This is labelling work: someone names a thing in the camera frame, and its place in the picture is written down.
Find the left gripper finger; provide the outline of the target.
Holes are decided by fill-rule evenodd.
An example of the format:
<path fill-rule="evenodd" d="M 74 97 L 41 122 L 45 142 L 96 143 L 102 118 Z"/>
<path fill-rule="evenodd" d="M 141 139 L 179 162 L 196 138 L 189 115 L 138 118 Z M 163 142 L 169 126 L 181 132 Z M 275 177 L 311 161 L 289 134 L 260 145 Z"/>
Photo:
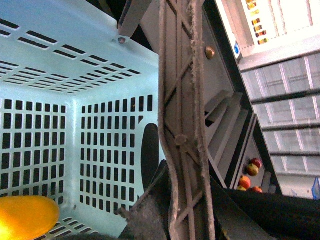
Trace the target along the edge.
<path fill-rule="evenodd" d="M 317 200 L 225 189 L 210 179 L 218 238 L 224 240 L 318 240 Z"/>

